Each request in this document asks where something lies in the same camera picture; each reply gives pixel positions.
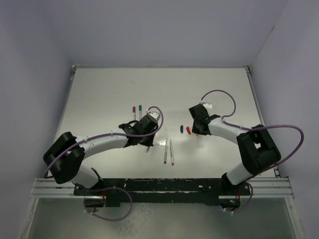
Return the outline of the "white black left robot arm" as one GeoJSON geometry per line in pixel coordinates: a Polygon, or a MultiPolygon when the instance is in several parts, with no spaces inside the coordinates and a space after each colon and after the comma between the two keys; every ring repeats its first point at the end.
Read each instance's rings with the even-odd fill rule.
{"type": "Polygon", "coordinates": [[[85,188],[91,195],[98,195],[103,180],[94,168],[82,162],[95,154],[135,145],[152,146],[155,131],[159,128],[160,114],[151,112],[139,121],[123,123],[102,137],[75,137],[63,133],[46,151],[43,160],[58,184],[72,182],[85,188]]]}

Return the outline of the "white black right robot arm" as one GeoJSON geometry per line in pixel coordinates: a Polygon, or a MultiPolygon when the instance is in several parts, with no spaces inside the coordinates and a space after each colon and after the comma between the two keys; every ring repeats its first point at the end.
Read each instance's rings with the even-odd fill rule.
{"type": "Polygon", "coordinates": [[[193,119],[192,132],[199,135],[213,135],[236,144],[241,162],[221,177],[222,191],[233,195],[239,184],[255,177],[281,159],[281,154],[266,129],[262,125],[243,129],[226,125],[221,116],[210,115],[203,104],[189,108],[193,119]]]}

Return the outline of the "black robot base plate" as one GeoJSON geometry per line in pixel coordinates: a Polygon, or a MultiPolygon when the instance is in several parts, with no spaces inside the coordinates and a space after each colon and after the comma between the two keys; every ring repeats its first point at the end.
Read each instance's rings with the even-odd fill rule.
{"type": "Polygon", "coordinates": [[[250,194],[247,182],[232,186],[221,178],[105,178],[91,190],[80,185],[74,188],[74,195],[83,196],[89,207],[119,207],[130,202],[239,207],[240,196],[250,194]]]}

